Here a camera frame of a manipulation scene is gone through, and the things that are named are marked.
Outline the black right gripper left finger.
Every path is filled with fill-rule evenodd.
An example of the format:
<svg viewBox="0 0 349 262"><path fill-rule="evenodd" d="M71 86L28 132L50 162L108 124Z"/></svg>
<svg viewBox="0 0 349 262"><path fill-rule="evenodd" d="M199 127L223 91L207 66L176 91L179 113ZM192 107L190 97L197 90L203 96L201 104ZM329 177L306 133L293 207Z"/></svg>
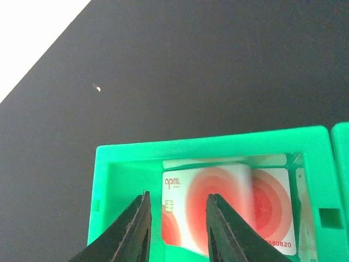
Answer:
<svg viewBox="0 0 349 262"><path fill-rule="evenodd" d="M151 245L150 192L138 195L118 218L71 261L148 261Z"/></svg>

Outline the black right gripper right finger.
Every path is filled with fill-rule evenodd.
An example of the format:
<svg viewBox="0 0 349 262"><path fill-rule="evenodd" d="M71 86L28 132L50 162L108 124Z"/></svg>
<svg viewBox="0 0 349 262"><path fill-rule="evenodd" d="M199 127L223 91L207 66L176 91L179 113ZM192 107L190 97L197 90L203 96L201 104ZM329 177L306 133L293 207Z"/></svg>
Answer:
<svg viewBox="0 0 349 262"><path fill-rule="evenodd" d="M210 261L289 261L255 232L220 194L208 196L206 227Z"/></svg>

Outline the red april card dropped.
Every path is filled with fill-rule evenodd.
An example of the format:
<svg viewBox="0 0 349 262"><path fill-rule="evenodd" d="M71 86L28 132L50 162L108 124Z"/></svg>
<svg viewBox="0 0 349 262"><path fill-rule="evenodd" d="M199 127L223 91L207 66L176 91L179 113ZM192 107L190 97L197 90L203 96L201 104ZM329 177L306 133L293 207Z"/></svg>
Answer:
<svg viewBox="0 0 349 262"><path fill-rule="evenodd" d="M161 237L175 246L209 255L210 202L219 196L238 218L255 226L251 169L223 164L166 170L162 176Z"/></svg>

